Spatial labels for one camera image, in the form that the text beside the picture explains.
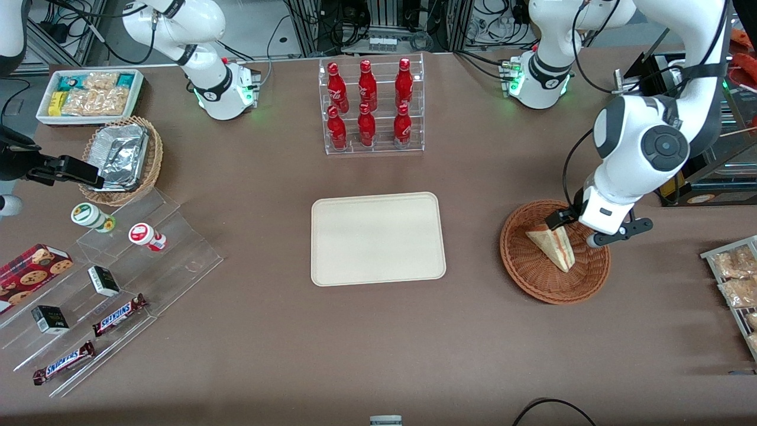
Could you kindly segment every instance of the aluminum foil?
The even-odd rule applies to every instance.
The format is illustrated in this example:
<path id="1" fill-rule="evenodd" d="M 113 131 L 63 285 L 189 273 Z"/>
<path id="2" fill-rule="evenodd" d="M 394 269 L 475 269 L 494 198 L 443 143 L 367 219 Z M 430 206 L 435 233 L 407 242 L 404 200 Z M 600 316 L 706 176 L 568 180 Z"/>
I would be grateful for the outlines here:
<path id="1" fill-rule="evenodd" d="M 100 169 L 99 192 L 130 192 L 139 187 L 150 133 L 143 126 L 103 127 L 92 142 L 87 162 Z"/>

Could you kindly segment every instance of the red coca-cola bottle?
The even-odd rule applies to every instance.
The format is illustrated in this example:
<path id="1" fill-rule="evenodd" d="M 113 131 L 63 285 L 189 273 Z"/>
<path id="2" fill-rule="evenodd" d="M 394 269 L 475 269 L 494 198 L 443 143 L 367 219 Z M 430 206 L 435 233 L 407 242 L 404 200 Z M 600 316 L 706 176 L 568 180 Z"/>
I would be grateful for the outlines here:
<path id="1" fill-rule="evenodd" d="M 371 111 L 375 111 L 379 106 L 379 91 L 376 89 L 376 77 L 371 71 L 371 61 L 360 61 L 360 81 L 357 82 L 360 88 L 360 101 L 365 102 Z"/>
<path id="2" fill-rule="evenodd" d="M 403 103 L 410 105 L 413 100 L 413 75 L 410 73 L 410 59 L 400 59 L 400 72 L 394 81 L 394 102 L 397 108 Z"/>
<path id="3" fill-rule="evenodd" d="M 329 98 L 332 100 L 332 105 L 336 105 L 342 114 L 346 114 L 350 110 L 350 103 L 347 100 L 347 85 L 339 75 L 339 66 L 332 62 L 327 69 L 329 70 Z"/>
<path id="4" fill-rule="evenodd" d="M 413 122 L 407 115 L 407 104 L 397 108 L 397 116 L 394 118 L 394 146 L 397 149 L 405 149 L 410 144 L 410 127 Z"/>
<path id="5" fill-rule="evenodd" d="M 347 149 L 347 128 L 344 126 L 344 121 L 339 117 L 339 110 L 334 105 L 329 105 L 326 112 L 329 114 L 326 126 L 329 128 L 332 145 L 337 151 L 344 151 Z"/>
<path id="6" fill-rule="evenodd" d="M 376 119 L 371 114 L 371 108 L 367 102 L 360 104 L 357 127 L 360 129 L 360 143 L 367 148 L 373 146 L 376 136 Z"/>

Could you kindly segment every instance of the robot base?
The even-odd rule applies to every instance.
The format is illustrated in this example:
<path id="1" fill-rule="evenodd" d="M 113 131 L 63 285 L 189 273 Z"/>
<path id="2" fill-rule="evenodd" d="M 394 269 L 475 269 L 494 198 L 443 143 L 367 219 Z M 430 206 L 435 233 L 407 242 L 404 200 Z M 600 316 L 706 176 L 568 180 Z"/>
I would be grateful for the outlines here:
<path id="1" fill-rule="evenodd" d="M 533 52 L 526 52 L 520 56 L 513 56 L 509 62 L 503 62 L 500 65 L 500 77 L 508 80 L 502 82 L 502 92 L 506 98 L 518 99 L 529 108 L 546 109 L 555 105 L 557 99 L 568 90 L 570 76 L 565 77 L 565 82 L 561 86 L 555 86 L 552 89 L 543 88 L 528 70 L 528 61 L 533 54 Z"/>
<path id="2" fill-rule="evenodd" d="M 260 73 L 239 64 L 226 65 L 232 72 L 231 86 L 217 101 L 210 102 L 202 99 L 195 90 L 200 106 L 216 120 L 231 120 L 245 112 L 247 108 L 257 107 L 260 95 Z"/>

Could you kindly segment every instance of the white tray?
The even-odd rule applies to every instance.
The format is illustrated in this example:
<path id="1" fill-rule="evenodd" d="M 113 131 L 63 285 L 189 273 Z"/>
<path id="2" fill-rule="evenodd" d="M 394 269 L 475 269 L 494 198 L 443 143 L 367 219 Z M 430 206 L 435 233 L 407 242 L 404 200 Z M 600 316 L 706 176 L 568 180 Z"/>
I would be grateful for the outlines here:
<path id="1" fill-rule="evenodd" d="M 77 116 L 52 116 L 48 115 L 48 106 L 50 105 L 50 98 L 52 98 L 53 92 L 58 87 L 58 83 L 62 77 L 79 76 L 82 74 L 88 74 L 91 72 L 102 73 L 119 73 L 119 74 L 134 74 L 134 80 L 129 88 L 129 97 L 126 98 L 126 106 L 123 108 L 123 114 L 121 115 L 98 115 L 94 117 L 77 117 Z M 134 107 L 139 97 L 139 90 L 142 88 L 142 81 L 144 77 L 142 73 L 134 68 L 96 68 L 91 70 L 65 70 L 55 71 L 50 76 L 47 89 L 42 97 L 42 101 L 37 108 L 37 120 L 40 123 L 48 124 L 52 126 L 85 126 L 88 124 L 105 124 L 111 121 L 120 120 L 122 118 L 131 117 Z"/>
<path id="2" fill-rule="evenodd" d="M 321 287 L 444 276 L 432 193 L 320 199 L 313 204 L 310 278 Z"/>

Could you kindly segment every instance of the small black box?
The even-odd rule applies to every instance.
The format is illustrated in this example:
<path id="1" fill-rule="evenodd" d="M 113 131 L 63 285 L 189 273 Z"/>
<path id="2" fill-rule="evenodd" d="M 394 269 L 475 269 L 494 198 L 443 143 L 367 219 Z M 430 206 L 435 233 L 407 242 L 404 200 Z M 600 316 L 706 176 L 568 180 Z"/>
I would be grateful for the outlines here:
<path id="1" fill-rule="evenodd" d="M 63 318 L 63 312 L 55 306 L 38 305 L 32 309 L 32 316 L 43 333 L 62 334 L 68 330 L 68 323 L 66 318 Z"/>
<path id="2" fill-rule="evenodd" d="M 120 288 L 113 278 L 113 274 L 102 266 L 93 266 L 89 270 L 89 280 L 95 286 L 95 291 L 103 296 L 113 297 L 118 295 Z"/>

